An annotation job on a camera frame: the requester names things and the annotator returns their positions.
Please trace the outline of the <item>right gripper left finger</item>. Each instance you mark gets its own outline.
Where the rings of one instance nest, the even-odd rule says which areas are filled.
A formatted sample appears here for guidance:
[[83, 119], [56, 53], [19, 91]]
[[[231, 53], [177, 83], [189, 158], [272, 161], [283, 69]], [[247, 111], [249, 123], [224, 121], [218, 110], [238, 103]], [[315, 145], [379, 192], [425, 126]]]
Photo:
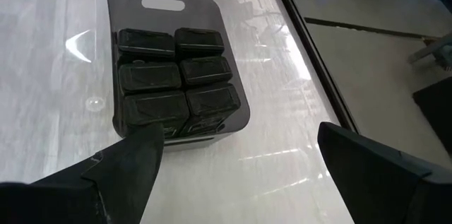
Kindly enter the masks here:
[[89, 158], [32, 183], [41, 224], [139, 224], [164, 147], [151, 124]]

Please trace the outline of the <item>dark grey plastic bin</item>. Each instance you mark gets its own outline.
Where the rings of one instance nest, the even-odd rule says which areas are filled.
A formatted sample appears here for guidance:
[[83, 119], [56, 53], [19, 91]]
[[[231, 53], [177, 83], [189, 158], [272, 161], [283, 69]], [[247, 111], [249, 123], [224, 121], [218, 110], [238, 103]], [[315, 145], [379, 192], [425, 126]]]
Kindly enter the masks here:
[[113, 126], [122, 138], [126, 136], [126, 125], [121, 120], [122, 104], [119, 92], [119, 77], [117, 75], [117, 61], [119, 50], [116, 47], [116, 33], [124, 28], [149, 30], [159, 33], [174, 34], [178, 28], [200, 28], [216, 30], [221, 34], [225, 43], [224, 56], [232, 70], [230, 83], [235, 87], [241, 102], [241, 107], [224, 122], [224, 128], [219, 132], [209, 134], [170, 138], [165, 141], [166, 151], [184, 151], [204, 148], [233, 133], [242, 130], [250, 120], [250, 108], [244, 91], [244, 86], [230, 46], [220, 8], [213, 0], [174, 0], [184, 3], [184, 9], [171, 11], [159, 8], [145, 8], [142, 0], [107, 0], [109, 11], [109, 26], [112, 50], [112, 77], [114, 96]]

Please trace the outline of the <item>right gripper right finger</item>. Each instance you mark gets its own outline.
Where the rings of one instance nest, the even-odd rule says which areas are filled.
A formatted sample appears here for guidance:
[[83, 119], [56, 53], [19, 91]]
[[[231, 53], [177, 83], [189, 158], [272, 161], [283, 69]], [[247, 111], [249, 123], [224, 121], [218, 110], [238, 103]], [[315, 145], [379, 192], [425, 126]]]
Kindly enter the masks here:
[[403, 224], [418, 182], [430, 174], [403, 154], [330, 122], [319, 126], [323, 160], [355, 224]]

